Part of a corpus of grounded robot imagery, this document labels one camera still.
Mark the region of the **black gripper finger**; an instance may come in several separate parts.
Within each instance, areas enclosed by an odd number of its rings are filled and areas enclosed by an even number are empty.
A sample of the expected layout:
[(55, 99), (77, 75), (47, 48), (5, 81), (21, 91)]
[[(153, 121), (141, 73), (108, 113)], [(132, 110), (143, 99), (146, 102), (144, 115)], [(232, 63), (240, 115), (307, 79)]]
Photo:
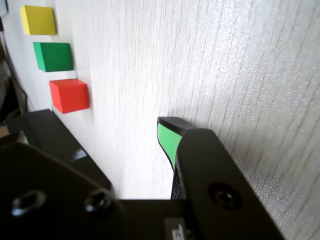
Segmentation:
[(171, 198), (187, 202), (194, 239), (283, 238), (213, 130), (160, 116), (157, 140), (173, 170)]
[(128, 240), (124, 209), (89, 177), (10, 134), (0, 139), (3, 240)]

